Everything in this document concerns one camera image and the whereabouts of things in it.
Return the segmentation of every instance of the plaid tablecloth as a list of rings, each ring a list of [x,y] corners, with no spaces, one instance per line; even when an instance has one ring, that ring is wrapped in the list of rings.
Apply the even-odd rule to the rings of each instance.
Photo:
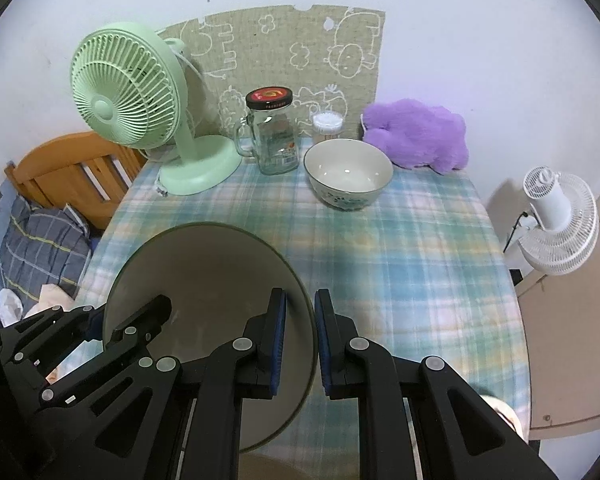
[[[337,313],[394,355],[442,356],[482,394],[512,406],[528,433],[525,335],[502,250],[463,172],[395,168],[366,209],[343,212],[314,195],[301,167],[265,176],[242,163],[224,183],[192,196],[155,191],[148,163],[116,211],[81,284],[76,305],[100,305],[132,253],[158,233],[192,221],[232,224],[275,247],[309,294],[331,291]],[[97,351],[88,347],[82,359]],[[256,450],[319,479],[356,478],[354,400],[328,401],[320,373],[293,423]]]

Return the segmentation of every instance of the glass mug with handle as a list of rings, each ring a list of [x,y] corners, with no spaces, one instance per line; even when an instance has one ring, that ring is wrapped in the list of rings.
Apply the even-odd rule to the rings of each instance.
[[[289,107],[294,95],[283,86],[258,88],[247,94],[249,112],[235,121],[235,149],[244,157],[253,157],[263,174],[286,173],[298,167],[298,135]],[[240,131],[248,126],[251,147],[244,149]]]

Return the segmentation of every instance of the large bowl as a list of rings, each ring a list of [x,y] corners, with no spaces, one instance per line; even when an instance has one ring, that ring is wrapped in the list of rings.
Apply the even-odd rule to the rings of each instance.
[[[371,204],[394,176],[389,157],[355,139],[312,146],[304,156],[304,168],[318,197],[345,211]]]
[[[313,382],[317,356],[314,310],[285,259],[260,238],[216,223],[181,225],[142,245],[125,264],[109,294],[103,336],[157,294],[171,299],[171,317],[147,345],[154,360],[206,357],[240,337],[246,321],[263,314],[273,287],[286,291],[285,339],[278,394],[245,399],[240,450],[279,434],[300,410]]]

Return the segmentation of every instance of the black cable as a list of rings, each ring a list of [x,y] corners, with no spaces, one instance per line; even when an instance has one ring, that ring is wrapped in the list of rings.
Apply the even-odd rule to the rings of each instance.
[[[504,249],[502,250],[503,253],[507,252],[507,249],[509,248],[509,244],[511,243],[511,239],[513,238],[514,233],[516,232],[516,228],[518,227],[518,224],[520,224],[520,219],[522,217],[528,217],[529,213],[527,213],[526,211],[523,211],[522,213],[520,213],[520,216],[518,217],[518,219],[516,220],[516,223],[513,224],[513,228],[511,229],[511,234],[509,235],[509,240],[507,240],[506,245],[504,246]]]

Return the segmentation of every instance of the purple plush toy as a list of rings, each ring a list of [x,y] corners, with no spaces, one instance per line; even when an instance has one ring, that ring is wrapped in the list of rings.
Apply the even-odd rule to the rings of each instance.
[[[414,99],[369,105],[362,116],[363,140],[382,150],[402,168],[430,166],[445,174],[469,162],[464,119],[445,107]]]

